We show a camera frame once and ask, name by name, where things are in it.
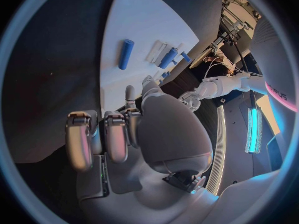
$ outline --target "pink light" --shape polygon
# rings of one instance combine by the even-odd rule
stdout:
[[[279,103],[281,103],[282,105],[284,105],[285,107],[289,108],[290,110],[292,111],[295,111],[295,112],[298,112],[298,109],[296,106],[294,106],[293,104],[291,104],[290,102],[288,101],[284,101],[282,100],[282,98],[277,94],[275,93],[274,91],[271,90],[271,88],[269,87],[269,85],[266,83],[266,89],[267,91],[270,93],[270,95],[275,99],[277,100]]]

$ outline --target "blue cylinder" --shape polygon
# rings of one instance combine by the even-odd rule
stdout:
[[[123,43],[123,48],[122,48],[122,52],[121,52],[121,56],[120,56],[120,61],[119,61],[119,68],[121,70],[125,70],[127,68],[127,64],[132,52],[134,46],[134,42],[131,40],[124,40]]]
[[[165,69],[176,55],[177,50],[172,47],[171,50],[161,60],[159,67]]]
[[[184,51],[182,52],[181,55],[187,62],[191,61],[191,58]]]

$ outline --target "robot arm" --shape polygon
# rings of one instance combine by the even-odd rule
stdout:
[[[251,77],[248,73],[238,73],[234,77],[217,76],[205,78],[194,91],[185,92],[178,99],[195,111],[200,106],[200,100],[224,96],[232,90],[249,91],[253,90],[266,94],[265,81],[263,77]]]

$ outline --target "blue cylindrical object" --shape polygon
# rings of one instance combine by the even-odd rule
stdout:
[[[119,68],[125,70],[134,46],[134,42],[131,40],[124,40],[123,48],[120,56]]]
[[[184,51],[182,52],[181,55],[187,62],[191,61],[191,58]]]
[[[161,60],[159,67],[165,69],[176,55],[177,50],[172,47],[171,50]]]

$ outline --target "white robotic arm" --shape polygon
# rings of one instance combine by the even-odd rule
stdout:
[[[200,106],[200,100],[224,96],[232,90],[253,90],[266,94],[265,81],[263,77],[251,77],[248,73],[238,73],[236,76],[217,76],[205,78],[194,91],[185,92],[178,99],[189,109],[195,111]]]

